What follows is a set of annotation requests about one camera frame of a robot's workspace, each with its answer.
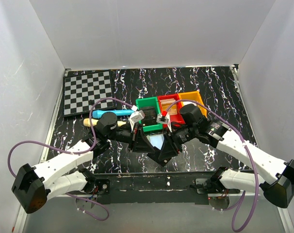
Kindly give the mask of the yellow plastic bin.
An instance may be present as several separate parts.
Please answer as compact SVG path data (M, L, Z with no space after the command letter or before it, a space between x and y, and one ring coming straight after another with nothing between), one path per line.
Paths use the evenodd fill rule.
M184 93L178 93L178 100L193 100L199 103L197 107L201 110L202 114L207 117L207 110L203 108L204 102L202 100L201 94L199 91L191 91L191 92L184 92ZM178 114L181 115L180 110L184 105L192 104L195 105L195 103L190 101L181 101L177 103L178 106Z

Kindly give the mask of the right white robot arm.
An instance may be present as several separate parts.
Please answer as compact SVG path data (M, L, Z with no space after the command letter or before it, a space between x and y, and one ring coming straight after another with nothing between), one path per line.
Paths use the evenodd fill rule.
M254 172L250 174L220 167L210 178L198 184L197 189L203 192L231 189L258 192L277 207L289 206L294 196L294 160L286 162L246 142L228 123L208 120L196 104L183 106L180 114L185 123L164 133L159 161L177 156L184 143L196 138L233 156Z

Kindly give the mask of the green plastic bin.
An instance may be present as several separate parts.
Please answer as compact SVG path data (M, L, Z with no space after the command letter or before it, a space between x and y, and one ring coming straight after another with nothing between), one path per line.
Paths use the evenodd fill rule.
M163 129L163 125L156 121L160 113L157 97L136 99L136 106L145 114L145 117L140 121L145 133L161 131Z

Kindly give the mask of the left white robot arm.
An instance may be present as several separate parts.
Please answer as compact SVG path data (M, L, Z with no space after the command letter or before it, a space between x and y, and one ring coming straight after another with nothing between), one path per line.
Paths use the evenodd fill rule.
M110 140L127 143L132 152L155 153L140 123L144 117L143 111L138 110L131 114L128 124L119 126L116 114L104 113L91 128L93 132L64 153L34 166L23 165L15 177L12 192L25 212L32 214L49 199L68 192L99 191L102 185L91 171L86 168L72 170L103 154L109 149Z

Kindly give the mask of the red plastic bin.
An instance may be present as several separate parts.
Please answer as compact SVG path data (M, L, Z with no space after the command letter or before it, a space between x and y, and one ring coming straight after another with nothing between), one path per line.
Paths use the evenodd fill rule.
M167 108L175 101L179 100L179 95L178 94L170 94L170 95L163 95L163 96L158 96L158 103L160 107L160 112L162 113L163 111L166 111ZM176 122L183 124L184 120L180 114L180 109L182 105L181 102L175 103L168 111L168 114L170 116L170 121L171 122Z

